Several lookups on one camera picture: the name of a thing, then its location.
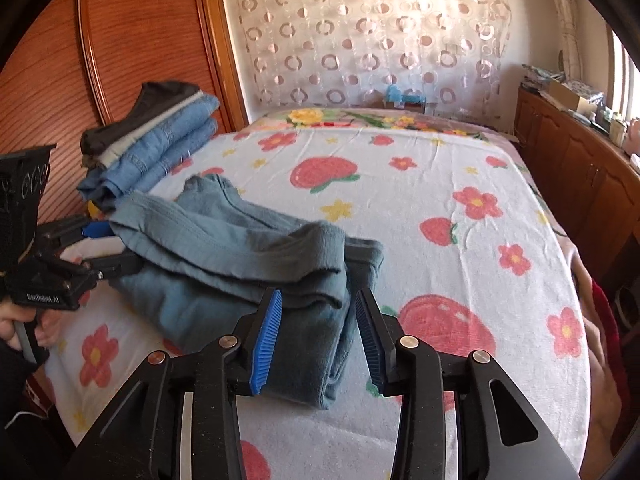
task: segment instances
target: window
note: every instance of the window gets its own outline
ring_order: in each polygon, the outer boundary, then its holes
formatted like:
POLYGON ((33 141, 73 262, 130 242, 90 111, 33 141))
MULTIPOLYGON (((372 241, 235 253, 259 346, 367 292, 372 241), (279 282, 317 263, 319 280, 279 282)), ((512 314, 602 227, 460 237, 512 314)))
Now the window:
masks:
POLYGON ((640 117, 640 72, 616 34, 611 31, 613 88, 611 108, 623 119, 640 117))

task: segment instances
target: bed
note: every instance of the bed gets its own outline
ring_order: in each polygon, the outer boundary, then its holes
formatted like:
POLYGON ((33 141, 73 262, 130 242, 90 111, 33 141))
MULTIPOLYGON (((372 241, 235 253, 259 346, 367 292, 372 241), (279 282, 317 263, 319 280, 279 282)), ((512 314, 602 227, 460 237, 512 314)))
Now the bed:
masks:
MULTIPOLYGON (((439 351, 488 350, 576 468, 599 468, 596 476, 610 461, 620 398, 602 313, 575 247, 503 136, 401 110, 277 112, 214 136, 151 194, 172 200, 189 177, 208 174, 228 178, 249 202, 381 241, 374 293, 383 312, 439 351)), ((117 238, 84 240, 63 257, 119 250, 117 238)), ((82 304, 45 367, 76 444, 149 352, 180 354, 107 283, 82 304)), ((445 404, 452 479, 455 418, 452 399, 445 404)), ((399 409, 372 386, 356 336, 329 410, 238 399, 248 479, 388 478, 399 409)))

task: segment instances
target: wall covering with circle pattern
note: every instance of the wall covering with circle pattern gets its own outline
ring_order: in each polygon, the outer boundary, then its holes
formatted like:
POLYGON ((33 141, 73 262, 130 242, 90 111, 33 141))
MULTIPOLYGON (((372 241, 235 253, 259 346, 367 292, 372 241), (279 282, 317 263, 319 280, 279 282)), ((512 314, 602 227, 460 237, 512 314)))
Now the wall covering with circle pattern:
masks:
POLYGON ((366 106, 390 84, 432 112, 497 116, 507 0, 227 0, 248 107, 366 106))

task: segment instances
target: metal screw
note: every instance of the metal screw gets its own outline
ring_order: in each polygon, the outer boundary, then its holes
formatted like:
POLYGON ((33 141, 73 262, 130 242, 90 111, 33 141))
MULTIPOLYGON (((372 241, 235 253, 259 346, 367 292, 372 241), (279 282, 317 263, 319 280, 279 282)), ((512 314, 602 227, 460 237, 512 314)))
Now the metal screw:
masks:
POLYGON ((218 340, 218 344, 222 346, 222 348, 233 348, 238 344, 238 338, 234 335, 223 335, 218 340))
POLYGON ((159 365, 166 358, 166 354, 161 350, 156 350, 155 352, 151 352, 148 356, 146 356, 146 360, 150 365, 159 365))
POLYGON ((400 338, 400 344, 405 348, 416 348, 418 343, 418 338, 412 335, 404 335, 400 338))
POLYGON ((476 350, 472 357, 476 363, 480 363, 482 365, 487 364, 491 360, 491 356, 484 350, 476 350))

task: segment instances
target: floral blanket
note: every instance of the floral blanket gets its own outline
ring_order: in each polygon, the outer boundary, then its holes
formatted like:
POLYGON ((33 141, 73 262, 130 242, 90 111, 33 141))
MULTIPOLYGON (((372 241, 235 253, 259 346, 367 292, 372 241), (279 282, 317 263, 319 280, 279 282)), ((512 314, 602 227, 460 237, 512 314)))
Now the floral blanket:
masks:
MULTIPOLYGON (((580 466, 595 354, 572 282, 576 263, 504 138, 395 110, 295 110, 214 137, 152 193, 171 200, 189 176, 209 173, 224 174, 245 200, 380 240, 383 311, 439 351, 493 354, 580 466)), ((121 249, 118 239, 85 240, 65 257, 121 249)), ((83 301, 46 365, 76 443, 149 352, 180 353, 107 283, 83 301)), ((606 370, 606 356, 598 359, 606 370)), ((447 397, 448 479, 457 475, 452 407, 447 397)), ((330 410, 239 398, 247 478, 388 479, 399 409, 372 387, 356 336, 330 410)))

